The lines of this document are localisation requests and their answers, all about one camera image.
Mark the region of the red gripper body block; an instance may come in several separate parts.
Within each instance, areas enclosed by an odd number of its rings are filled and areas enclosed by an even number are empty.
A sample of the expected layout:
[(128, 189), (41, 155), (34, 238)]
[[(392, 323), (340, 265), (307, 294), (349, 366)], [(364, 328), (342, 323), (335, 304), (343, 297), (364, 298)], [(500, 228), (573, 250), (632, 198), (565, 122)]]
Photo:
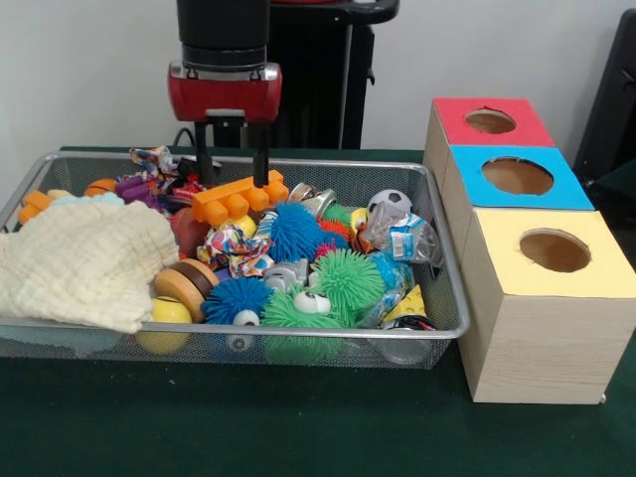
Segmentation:
[(272, 122), (278, 115), (282, 70), (276, 63), (250, 71), (206, 72), (172, 62), (167, 82), (170, 103), (180, 121), (240, 115), (247, 122)]

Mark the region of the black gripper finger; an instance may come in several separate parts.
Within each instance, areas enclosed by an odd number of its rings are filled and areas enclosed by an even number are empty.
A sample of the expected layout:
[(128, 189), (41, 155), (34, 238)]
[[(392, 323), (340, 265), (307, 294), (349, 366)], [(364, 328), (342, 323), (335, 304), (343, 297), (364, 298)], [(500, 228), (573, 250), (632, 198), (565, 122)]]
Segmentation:
[(198, 174), (201, 184), (214, 183), (214, 166), (212, 158), (207, 149), (205, 122), (195, 122), (195, 142)]
[(269, 184), (269, 123), (253, 123), (251, 139), (254, 146), (253, 183), (256, 188), (264, 188)]

